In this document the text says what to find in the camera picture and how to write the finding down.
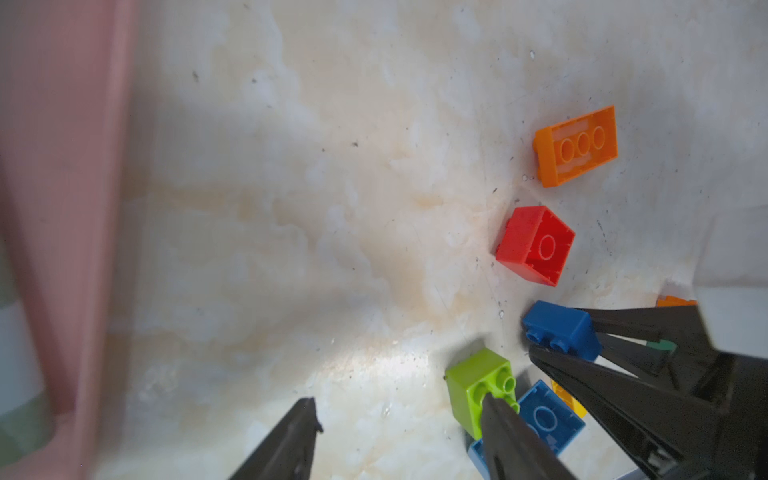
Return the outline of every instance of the orange lego brick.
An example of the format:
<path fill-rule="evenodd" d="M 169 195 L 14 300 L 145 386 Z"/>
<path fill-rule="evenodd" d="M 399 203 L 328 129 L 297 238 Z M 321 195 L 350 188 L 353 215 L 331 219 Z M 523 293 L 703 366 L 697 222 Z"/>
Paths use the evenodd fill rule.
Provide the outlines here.
<path fill-rule="evenodd" d="M 676 296 L 660 296 L 656 300 L 656 306 L 682 306 L 682 305 L 696 305 L 696 300 L 683 300 Z"/>
<path fill-rule="evenodd" d="M 619 156 L 616 108 L 564 121 L 536 132 L 538 177 L 545 187 L 556 187 Z"/>

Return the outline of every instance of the lime green lego brick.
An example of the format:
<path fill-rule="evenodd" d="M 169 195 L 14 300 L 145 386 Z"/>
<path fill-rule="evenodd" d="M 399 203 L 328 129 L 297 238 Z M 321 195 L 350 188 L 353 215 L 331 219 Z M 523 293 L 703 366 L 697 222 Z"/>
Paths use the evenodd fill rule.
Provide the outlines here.
<path fill-rule="evenodd" d="M 482 437 L 480 415 L 486 393 L 504 399 L 515 412 L 520 412 L 515 398 L 517 381 L 512 376 L 509 360 L 483 349 L 445 372 L 453 416 L 462 427 L 479 440 Z"/>

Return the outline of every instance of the stained countertop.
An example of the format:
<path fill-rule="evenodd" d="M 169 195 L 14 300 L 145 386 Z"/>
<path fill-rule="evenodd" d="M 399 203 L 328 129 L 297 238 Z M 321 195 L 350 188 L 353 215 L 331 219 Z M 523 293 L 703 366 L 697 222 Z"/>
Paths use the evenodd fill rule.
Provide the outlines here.
<path fill-rule="evenodd" d="M 443 381 L 542 378 L 535 300 L 690 298 L 715 213 L 768 203 L 764 2 L 143 2 L 96 478 L 224 479 L 300 397 L 313 478 L 480 478 Z M 619 158 L 543 188 L 535 132 L 614 104 Z M 575 233 L 555 288 L 493 251 Z M 634 464 L 589 415 L 561 455 Z"/>

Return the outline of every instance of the lego brick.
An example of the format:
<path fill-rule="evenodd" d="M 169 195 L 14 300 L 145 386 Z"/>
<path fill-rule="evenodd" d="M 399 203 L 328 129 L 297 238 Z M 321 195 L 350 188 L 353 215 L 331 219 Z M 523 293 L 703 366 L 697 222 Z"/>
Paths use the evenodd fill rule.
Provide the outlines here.
<path fill-rule="evenodd" d="M 496 261 L 529 282 L 557 286 L 575 237 L 547 207 L 518 207 L 507 221 Z"/>
<path fill-rule="evenodd" d="M 560 397 L 560 400 L 562 400 L 569 409 L 573 410 L 574 413 L 578 415 L 578 418 L 583 419 L 589 413 L 587 412 L 587 409 L 578 402 L 578 400 L 573 398 L 570 393 L 566 392 L 565 389 L 559 386 L 554 380 L 552 380 L 552 392 L 554 392 L 556 396 Z"/>
<path fill-rule="evenodd" d="M 683 300 L 676 296 L 660 296 L 656 300 L 656 306 L 683 306 L 683 305 L 697 305 L 696 300 Z"/>
<path fill-rule="evenodd" d="M 515 400 L 517 381 L 512 376 L 509 360 L 483 349 L 467 360 L 445 372 L 453 416 L 478 440 L 482 437 L 480 415 L 486 393 L 504 399 L 516 412 L 520 410 Z"/>
<path fill-rule="evenodd" d="M 677 298 L 676 296 L 660 296 L 656 300 L 656 306 L 682 306 L 682 305 L 697 305 L 696 300 L 683 300 L 681 298 Z M 669 340 L 661 340 L 660 342 L 646 342 L 647 346 L 649 346 L 652 349 L 656 350 L 669 350 L 670 352 L 674 352 L 677 348 L 677 345 L 675 342 L 670 342 Z"/>
<path fill-rule="evenodd" d="M 619 156 L 616 108 L 603 108 L 536 132 L 538 177 L 545 187 L 573 180 Z"/>
<path fill-rule="evenodd" d="M 555 455 L 560 455 L 585 425 L 541 380 L 520 399 L 520 416 Z"/>
<path fill-rule="evenodd" d="M 539 300 L 523 319 L 523 325 L 528 329 L 525 336 L 533 343 L 561 353 L 592 362 L 603 351 L 592 318 L 582 310 Z"/>
<path fill-rule="evenodd" d="M 467 455 L 469 455 L 469 459 L 472 460 L 472 463 L 475 464 L 475 468 L 478 469 L 483 480 L 491 480 L 491 472 L 488 471 L 488 463 L 485 461 L 485 450 L 482 446 L 482 439 L 475 440 L 469 445 Z"/>

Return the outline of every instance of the blue lego brick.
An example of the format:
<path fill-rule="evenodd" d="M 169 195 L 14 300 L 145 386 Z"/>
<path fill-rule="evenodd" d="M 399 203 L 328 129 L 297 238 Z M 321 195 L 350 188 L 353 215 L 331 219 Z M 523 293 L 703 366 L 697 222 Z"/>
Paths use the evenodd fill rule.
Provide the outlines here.
<path fill-rule="evenodd" d="M 534 303 L 523 319 L 533 343 L 593 362 L 603 351 L 589 313 L 554 303 Z"/>
<path fill-rule="evenodd" d="M 520 416 L 555 455 L 584 428 L 584 421 L 539 380 L 519 401 Z"/>
<path fill-rule="evenodd" d="M 475 464 L 475 467 L 482 475 L 483 480 L 491 480 L 491 473 L 488 471 L 488 463 L 485 462 L 485 450 L 482 447 L 482 439 L 475 440 L 469 446 L 467 455 Z"/>

